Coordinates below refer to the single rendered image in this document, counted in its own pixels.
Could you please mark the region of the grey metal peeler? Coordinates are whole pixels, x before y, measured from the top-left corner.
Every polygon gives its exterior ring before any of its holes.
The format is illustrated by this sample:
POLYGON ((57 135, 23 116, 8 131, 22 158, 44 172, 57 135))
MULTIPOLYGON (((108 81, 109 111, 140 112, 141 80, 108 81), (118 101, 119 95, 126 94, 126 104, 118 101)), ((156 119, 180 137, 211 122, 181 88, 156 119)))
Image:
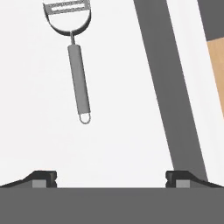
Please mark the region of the grey metal peeler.
POLYGON ((73 80, 73 90, 76 107, 80 122, 89 124, 91 121, 91 110, 88 99, 88 88, 86 83, 85 69, 82 59, 81 46, 75 43, 75 37, 83 33, 89 26, 92 18, 91 5, 89 0, 66 0, 55 3, 43 3, 43 10, 48 24, 60 35, 69 37, 71 44, 67 47, 71 74, 73 80), (88 17, 82 26, 61 30, 51 22, 50 16, 74 13, 76 11, 87 11, 88 17))

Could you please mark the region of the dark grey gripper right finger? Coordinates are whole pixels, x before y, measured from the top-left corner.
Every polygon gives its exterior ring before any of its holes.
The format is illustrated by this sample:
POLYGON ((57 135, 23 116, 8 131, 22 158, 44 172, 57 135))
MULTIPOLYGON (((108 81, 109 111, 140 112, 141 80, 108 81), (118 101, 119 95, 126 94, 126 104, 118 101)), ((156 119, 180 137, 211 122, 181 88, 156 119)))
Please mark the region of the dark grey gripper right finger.
POLYGON ((189 171, 167 171, 165 178, 166 188, 221 188, 221 185, 199 179, 189 171))

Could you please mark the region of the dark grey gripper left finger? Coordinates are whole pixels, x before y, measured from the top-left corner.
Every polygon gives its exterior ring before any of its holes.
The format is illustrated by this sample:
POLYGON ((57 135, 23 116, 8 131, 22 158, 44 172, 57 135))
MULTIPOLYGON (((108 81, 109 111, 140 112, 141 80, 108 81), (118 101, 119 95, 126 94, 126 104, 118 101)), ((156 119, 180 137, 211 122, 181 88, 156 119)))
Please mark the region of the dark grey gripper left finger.
POLYGON ((56 188, 56 171, 33 171, 27 177, 0 185, 0 188, 56 188))

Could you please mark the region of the white open drawer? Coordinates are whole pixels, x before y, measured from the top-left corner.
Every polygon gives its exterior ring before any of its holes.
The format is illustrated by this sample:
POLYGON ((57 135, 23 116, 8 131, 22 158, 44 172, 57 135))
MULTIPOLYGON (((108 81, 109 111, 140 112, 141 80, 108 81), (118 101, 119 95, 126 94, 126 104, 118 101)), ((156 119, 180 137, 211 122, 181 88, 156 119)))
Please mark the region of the white open drawer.
POLYGON ((0 0, 0 185, 55 170, 61 187, 162 187, 172 168, 133 0, 59 15, 77 38, 90 115, 75 105, 55 0, 0 0))

